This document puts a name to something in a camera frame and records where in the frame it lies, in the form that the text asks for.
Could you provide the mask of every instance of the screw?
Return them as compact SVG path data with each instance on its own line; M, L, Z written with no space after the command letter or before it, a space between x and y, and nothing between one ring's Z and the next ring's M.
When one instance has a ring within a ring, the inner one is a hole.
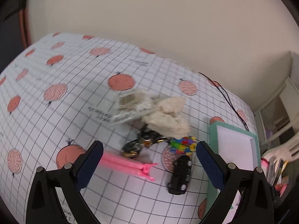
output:
M234 163L229 163L228 165L227 165L230 169L235 169L236 168L236 165L234 164Z
M259 172L259 173L262 173L262 172L263 172L263 170L262 170L261 167L257 167L256 170L257 170L257 172Z
M72 167L72 164L71 163L66 163L65 165L64 165L64 168L65 169L70 169Z
M43 170L43 167L42 167L42 166L39 166L39 167L37 167L37 169L36 169L36 171L37 171L38 173L40 173L42 170Z

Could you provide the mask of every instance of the black cable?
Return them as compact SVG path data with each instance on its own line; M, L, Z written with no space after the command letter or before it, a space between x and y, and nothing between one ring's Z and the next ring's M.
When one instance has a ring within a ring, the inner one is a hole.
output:
M226 93L228 99L226 98L226 96L224 95L224 93L219 89L219 87L215 84L214 81L212 81L210 78L208 78L205 74L203 74L203 73L201 73L201 72L199 72L199 71L198 71L198 73L201 74L201 75L203 75L203 76L206 77L210 82L213 83L213 85L218 89L218 91L222 94L222 96L224 97L224 99L227 101L228 105L229 105L229 106L233 109L233 111L237 114L237 116L239 117L239 119L240 119L241 122L243 123L245 129L246 129L247 131L249 131L249 128L248 128L246 122L242 119L242 117L241 117L241 116L238 114L238 112L235 110L235 108L234 108L234 106L233 106L233 104L232 104L232 102L231 102L231 99L230 99L229 96L228 96L227 91L220 85L220 83L215 81L216 83L219 84L219 87L221 87L222 90Z

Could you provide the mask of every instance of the colorful building blocks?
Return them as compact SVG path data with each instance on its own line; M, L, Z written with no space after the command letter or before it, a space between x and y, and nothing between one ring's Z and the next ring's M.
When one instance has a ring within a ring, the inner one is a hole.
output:
M190 156L192 152L195 151L196 143L195 137L187 136L182 139L174 139L170 140L171 152L176 154L182 154Z

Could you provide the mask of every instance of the white wall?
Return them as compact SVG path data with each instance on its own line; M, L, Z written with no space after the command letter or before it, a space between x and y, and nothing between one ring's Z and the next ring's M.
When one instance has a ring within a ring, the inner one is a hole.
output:
M280 0L29 0L33 41L51 32L140 45L219 81L252 109L283 82L299 28Z

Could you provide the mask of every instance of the white foam insert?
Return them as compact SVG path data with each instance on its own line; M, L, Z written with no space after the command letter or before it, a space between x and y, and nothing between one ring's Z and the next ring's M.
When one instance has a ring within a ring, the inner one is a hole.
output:
M217 126L218 153L226 163L233 162L240 169L254 170L258 166L255 139L243 133ZM232 221L240 202L237 192L223 224Z

